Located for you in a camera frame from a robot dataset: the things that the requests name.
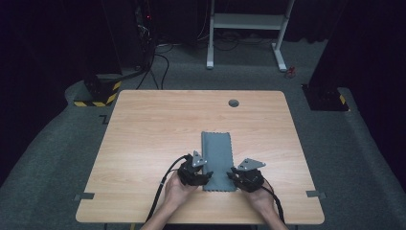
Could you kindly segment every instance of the black curtain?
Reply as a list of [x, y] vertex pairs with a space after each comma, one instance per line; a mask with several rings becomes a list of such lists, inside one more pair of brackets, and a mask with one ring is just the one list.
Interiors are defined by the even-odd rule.
[[0, 184], [36, 134], [66, 106], [65, 90], [82, 80], [53, 0], [0, 3]]
[[375, 143], [406, 191], [405, 11], [402, 0], [349, 0], [309, 86], [322, 92], [350, 89]]

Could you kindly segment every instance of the metal bracket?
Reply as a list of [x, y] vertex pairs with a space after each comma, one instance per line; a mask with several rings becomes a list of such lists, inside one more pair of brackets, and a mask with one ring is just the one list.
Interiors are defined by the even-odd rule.
[[202, 166], [207, 163], [207, 160], [203, 159], [203, 157], [197, 152], [193, 152], [193, 159], [192, 159], [192, 166], [194, 168]]
[[324, 192], [319, 192], [319, 191], [306, 191], [307, 197], [319, 197], [319, 199], [325, 199], [327, 198], [326, 194]]
[[247, 172], [264, 166], [266, 166], [266, 164], [263, 162], [245, 158], [245, 160], [243, 160], [241, 164], [236, 167], [236, 170]]
[[73, 201], [81, 201], [82, 199], [93, 199], [94, 196], [95, 194], [83, 193], [81, 195], [75, 195]]

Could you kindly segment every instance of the yellow and black hazard tape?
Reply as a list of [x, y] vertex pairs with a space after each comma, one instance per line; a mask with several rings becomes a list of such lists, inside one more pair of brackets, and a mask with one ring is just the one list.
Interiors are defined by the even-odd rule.
[[101, 101], [74, 101], [74, 104], [79, 107], [86, 107], [86, 106], [97, 106], [97, 107], [104, 107], [110, 106], [117, 97], [117, 93], [119, 91], [119, 87], [122, 84], [121, 81], [118, 81], [113, 85], [112, 91], [110, 96], [107, 98], [105, 102]]

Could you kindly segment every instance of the white table leg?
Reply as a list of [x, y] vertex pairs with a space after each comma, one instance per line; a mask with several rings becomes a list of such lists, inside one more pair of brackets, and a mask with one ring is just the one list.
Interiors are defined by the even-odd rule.
[[209, 46], [207, 49], [207, 68], [214, 68], [214, 0], [212, 0], [212, 9], [210, 13], [210, 33], [209, 33]]

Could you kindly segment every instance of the metal gripper jaw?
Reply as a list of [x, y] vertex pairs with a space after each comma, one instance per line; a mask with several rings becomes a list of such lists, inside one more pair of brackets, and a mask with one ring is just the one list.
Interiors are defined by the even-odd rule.
[[263, 182], [263, 176], [257, 168], [265, 166], [265, 163], [246, 158], [237, 167], [232, 167], [232, 172], [227, 172], [234, 185], [241, 190], [252, 193], [258, 190]]
[[212, 177], [213, 172], [198, 174], [206, 163], [207, 160], [204, 160], [197, 151], [194, 151], [193, 155], [188, 154], [186, 162], [182, 163], [177, 171], [182, 184], [192, 186], [206, 185]]

